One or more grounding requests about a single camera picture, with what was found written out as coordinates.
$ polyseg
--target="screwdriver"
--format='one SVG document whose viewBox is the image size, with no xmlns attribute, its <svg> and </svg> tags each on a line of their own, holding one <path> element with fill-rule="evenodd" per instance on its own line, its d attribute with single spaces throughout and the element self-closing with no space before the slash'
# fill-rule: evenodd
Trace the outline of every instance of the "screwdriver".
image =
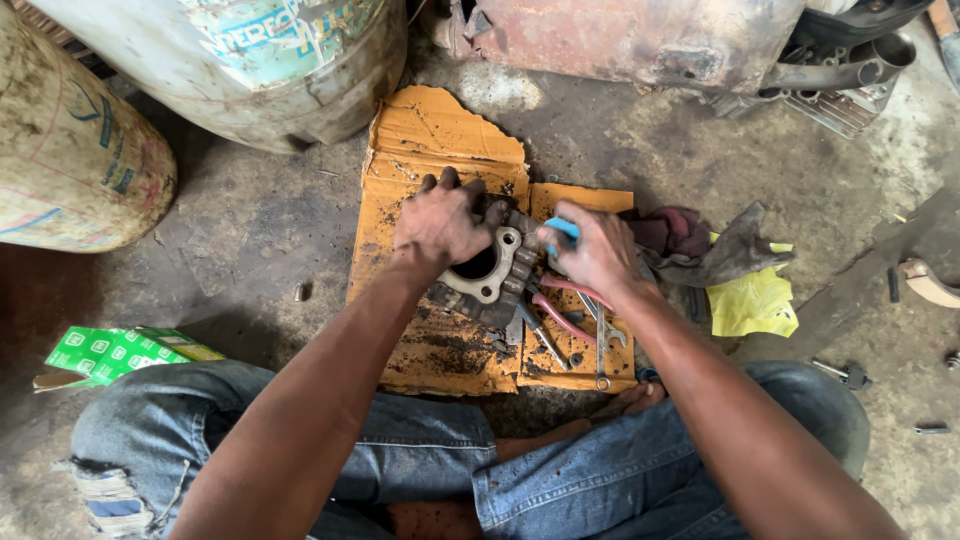
<svg viewBox="0 0 960 540">
<path fill-rule="evenodd" d="M 566 361 L 563 355 L 560 354 L 560 351 L 557 350 L 557 346 L 553 344 L 553 341 L 550 340 L 550 336 L 543 331 L 543 321 L 537 316 L 536 313 L 530 309 L 529 306 L 522 300 L 516 303 L 516 312 L 523 317 L 523 321 L 527 323 L 527 326 L 530 327 L 530 330 L 537 333 L 540 337 L 540 341 L 543 342 L 543 345 L 546 346 L 546 350 L 550 351 L 550 354 L 557 359 L 557 363 L 560 364 L 560 367 L 564 368 L 564 371 L 570 370 L 570 363 Z"/>
</svg>

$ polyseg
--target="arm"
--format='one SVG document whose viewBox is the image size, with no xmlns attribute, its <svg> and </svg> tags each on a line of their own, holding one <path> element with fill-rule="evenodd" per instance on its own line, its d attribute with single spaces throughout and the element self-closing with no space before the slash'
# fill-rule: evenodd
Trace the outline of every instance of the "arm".
<svg viewBox="0 0 960 540">
<path fill-rule="evenodd" d="M 633 234 L 612 214 L 560 201 L 580 227 L 575 249 L 557 231 L 558 262 L 603 295 L 634 332 L 670 392 L 711 477 L 757 538 L 902 538 L 890 515 L 819 441 L 712 343 L 636 267 Z"/>
<path fill-rule="evenodd" d="M 387 358 L 417 300 L 451 264 L 492 243 L 506 207 L 479 225 L 484 192 L 426 175 L 404 202 L 386 270 L 264 388 L 197 475 L 171 539 L 302 540 L 353 449 Z"/>
</svg>

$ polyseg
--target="concrete floor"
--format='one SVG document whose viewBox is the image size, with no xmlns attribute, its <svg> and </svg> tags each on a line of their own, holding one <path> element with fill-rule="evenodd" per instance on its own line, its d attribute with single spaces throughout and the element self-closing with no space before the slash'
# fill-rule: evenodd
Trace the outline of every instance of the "concrete floor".
<svg viewBox="0 0 960 540">
<path fill-rule="evenodd" d="M 960 97 L 925 21 L 907 30 L 919 60 L 856 140 L 784 104 L 718 119 L 685 91 L 641 95 L 625 84 L 458 63 L 417 36 L 402 83 L 444 86 L 522 139 L 534 182 L 632 190 L 642 209 L 699 209 L 717 231 L 761 201 L 763 233 L 796 245 L 781 274 L 794 284 L 801 328 L 790 340 L 721 345 L 743 358 L 866 366 L 875 384 L 859 394 L 874 425 L 864 485 L 914 537 L 956 538 L 956 435 L 911 428 L 923 420 L 960 427 L 958 381 L 940 363 L 960 346 L 960 314 L 906 288 L 892 306 L 882 278 L 891 262 L 917 253 L 960 282 Z M 180 160 L 180 194 L 155 231 L 96 257 L 0 245 L 0 257 L 16 261 L 0 269 L 0 537 L 90 537 L 71 482 L 49 463 L 66 456 L 72 424 L 97 391 L 30 394 L 67 326 L 175 326 L 279 369 L 343 305 L 366 133 L 274 156 L 211 135 L 143 94 L 130 101 Z M 914 221 L 893 224 L 894 213 L 914 210 Z M 296 304 L 299 280 L 314 283 L 313 297 Z M 548 388 L 471 400 L 501 436 L 538 434 L 604 401 Z"/>
</svg>

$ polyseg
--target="blue jeans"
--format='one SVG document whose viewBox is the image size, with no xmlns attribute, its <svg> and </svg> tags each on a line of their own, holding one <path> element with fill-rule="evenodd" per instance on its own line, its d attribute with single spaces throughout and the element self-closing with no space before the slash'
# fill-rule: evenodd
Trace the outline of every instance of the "blue jeans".
<svg viewBox="0 0 960 540">
<path fill-rule="evenodd" d="M 794 362 L 744 369 L 858 478 L 870 425 L 851 392 Z M 148 367 L 81 415 L 68 461 L 91 524 L 163 537 L 210 453 L 273 373 L 233 360 Z M 473 406 L 376 394 L 310 535 L 393 538 L 358 506 L 473 500 L 487 538 L 748 538 L 672 400 L 504 463 Z"/>
</svg>

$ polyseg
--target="green box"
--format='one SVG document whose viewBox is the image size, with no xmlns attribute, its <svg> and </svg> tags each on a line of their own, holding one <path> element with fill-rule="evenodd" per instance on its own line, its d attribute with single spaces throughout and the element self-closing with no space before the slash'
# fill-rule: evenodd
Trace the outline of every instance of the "green box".
<svg viewBox="0 0 960 540">
<path fill-rule="evenodd" d="M 173 329 L 70 327 L 46 363 L 88 377 L 65 386 L 110 384 L 142 367 L 225 356 Z"/>
</svg>

